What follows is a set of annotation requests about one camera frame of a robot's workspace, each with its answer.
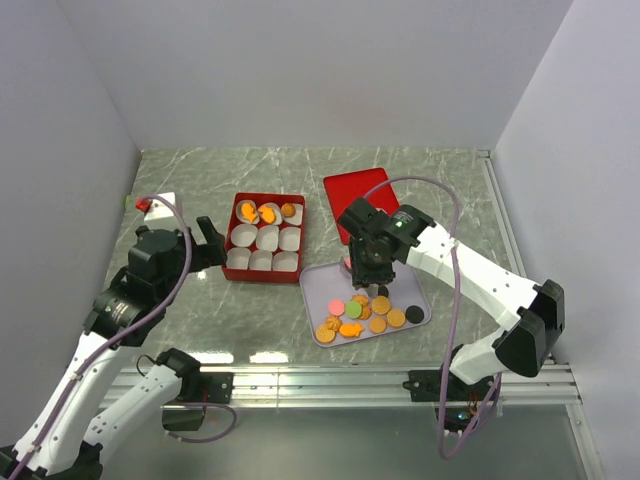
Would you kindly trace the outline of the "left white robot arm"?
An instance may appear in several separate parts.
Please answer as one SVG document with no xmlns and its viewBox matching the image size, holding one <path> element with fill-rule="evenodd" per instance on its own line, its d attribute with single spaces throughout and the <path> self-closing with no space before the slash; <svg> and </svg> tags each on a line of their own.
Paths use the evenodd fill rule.
<svg viewBox="0 0 640 480">
<path fill-rule="evenodd" d="M 1 450 L 4 479 L 97 479 L 118 447 L 147 419 L 169 403 L 204 414 L 227 407 L 231 376 L 205 378 L 201 364 L 172 348 L 160 353 L 150 370 L 106 409 L 105 395 L 190 273 L 226 262 L 225 238 L 211 220 L 197 224 L 203 244 L 181 229 L 137 229 L 128 263 L 99 295 L 63 378 L 36 421 L 13 445 Z"/>
</svg>

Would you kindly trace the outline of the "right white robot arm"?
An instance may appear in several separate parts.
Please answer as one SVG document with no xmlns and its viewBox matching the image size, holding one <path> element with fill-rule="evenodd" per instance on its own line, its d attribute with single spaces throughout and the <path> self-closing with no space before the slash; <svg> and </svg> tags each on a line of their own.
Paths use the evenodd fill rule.
<svg viewBox="0 0 640 480">
<path fill-rule="evenodd" d="M 358 198 L 338 223 L 349 235 L 354 287 L 387 285 L 395 278 L 394 265 L 402 263 L 451 286 L 456 300 L 471 300 L 497 323 L 493 333 L 471 344 L 447 345 L 434 389 L 442 398 L 465 400 L 505 371 L 525 378 L 540 373 L 565 329 L 559 283 L 537 283 L 500 267 L 410 205 L 388 215 Z"/>
</svg>

